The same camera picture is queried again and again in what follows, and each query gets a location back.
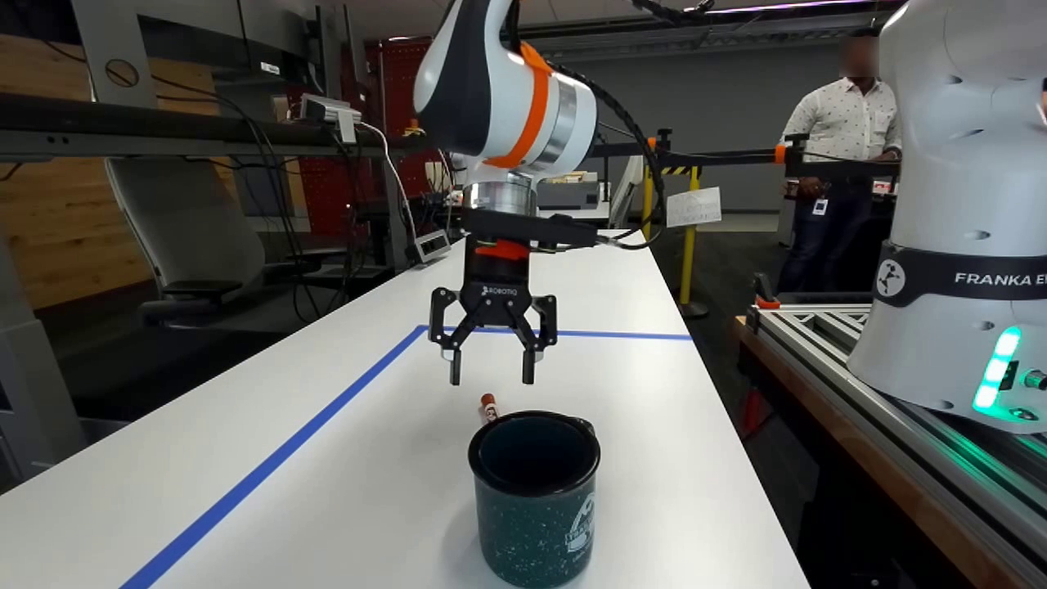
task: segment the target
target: white table surface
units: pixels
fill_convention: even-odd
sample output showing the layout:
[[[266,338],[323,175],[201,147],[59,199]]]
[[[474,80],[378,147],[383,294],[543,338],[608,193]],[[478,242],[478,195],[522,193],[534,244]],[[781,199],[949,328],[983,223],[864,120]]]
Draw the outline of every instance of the white table surface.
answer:
[[[562,338],[474,332],[461,387],[425,341],[461,253],[406,272],[0,498],[0,587],[492,589],[465,447],[499,411],[603,443],[588,589],[807,587],[651,253],[534,256]]]

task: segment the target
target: blue line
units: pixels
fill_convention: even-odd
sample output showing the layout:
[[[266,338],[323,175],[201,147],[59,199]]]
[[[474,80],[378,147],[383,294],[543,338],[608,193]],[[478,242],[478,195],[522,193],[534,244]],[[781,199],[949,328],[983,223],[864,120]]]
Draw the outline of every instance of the blue line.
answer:
[[[273,447],[254,471],[249,471],[227,495],[201,509],[177,541],[170,541],[149,564],[142,564],[125,587],[142,589],[170,571],[208,530],[215,530],[253,491],[266,484],[306,439],[314,439],[348,399],[367,388],[398,354],[406,354],[425,328],[407,331],[387,357],[378,357],[348,388],[334,395],[309,422],[303,422],[280,447]]]
[[[694,341],[691,332],[632,332],[632,331],[558,331],[558,338],[588,338],[588,341]]]
[[[512,332],[511,328],[478,328],[474,332]],[[691,332],[654,332],[654,331],[558,331],[558,338],[580,341],[694,341]]]

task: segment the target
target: wooden wall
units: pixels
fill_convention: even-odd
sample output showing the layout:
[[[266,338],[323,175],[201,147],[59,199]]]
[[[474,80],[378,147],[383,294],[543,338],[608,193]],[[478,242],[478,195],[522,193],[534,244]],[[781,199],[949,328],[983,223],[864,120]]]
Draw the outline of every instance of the wooden wall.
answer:
[[[37,40],[0,37],[0,92],[88,99],[88,73]],[[211,92],[207,65],[153,57],[153,73]],[[170,111],[215,114],[211,101],[162,101]],[[231,171],[218,168],[227,195]],[[149,282],[149,268],[117,209],[100,160],[21,162],[0,183],[0,235],[6,239],[33,308],[53,308],[125,285]]]

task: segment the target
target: man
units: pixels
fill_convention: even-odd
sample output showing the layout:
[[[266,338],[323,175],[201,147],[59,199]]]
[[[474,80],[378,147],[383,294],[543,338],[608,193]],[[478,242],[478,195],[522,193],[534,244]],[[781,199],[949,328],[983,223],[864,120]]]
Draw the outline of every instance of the man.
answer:
[[[843,77],[805,95],[781,137],[807,134],[805,160],[853,162],[898,160],[896,99],[877,74],[877,29],[858,29],[843,41]],[[778,275],[778,292],[865,292],[877,272],[877,244],[889,232],[887,201],[874,207],[869,180],[790,180],[796,244]]]

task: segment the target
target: robotic arm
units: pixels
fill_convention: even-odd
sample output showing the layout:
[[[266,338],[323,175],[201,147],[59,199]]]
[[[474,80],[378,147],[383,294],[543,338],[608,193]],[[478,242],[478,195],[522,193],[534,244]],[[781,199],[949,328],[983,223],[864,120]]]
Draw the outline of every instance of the robotic arm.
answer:
[[[908,0],[879,37],[904,172],[849,372],[1047,431],[1047,2]]]
[[[522,41],[499,46],[512,0],[453,0],[416,74],[420,128],[458,160],[461,180],[570,172],[588,153],[596,99]]]
[[[522,342],[522,383],[555,342],[555,297],[534,297],[530,242],[573,227],[535,216],[534,180],[570,172],[596,137],[596,95],[588,85],[552,73],[534,46],[504,50],[499,29],[512,0],[453,0],[416,74],[416,111],[428,137],[461,162],[482,216],[465,242],[461,292],[435,287],[428,341],[450,354],[450,383],[461,380],[461,342],[474,328],[511,328]],[[443,308],[465,308],[449,331]]]

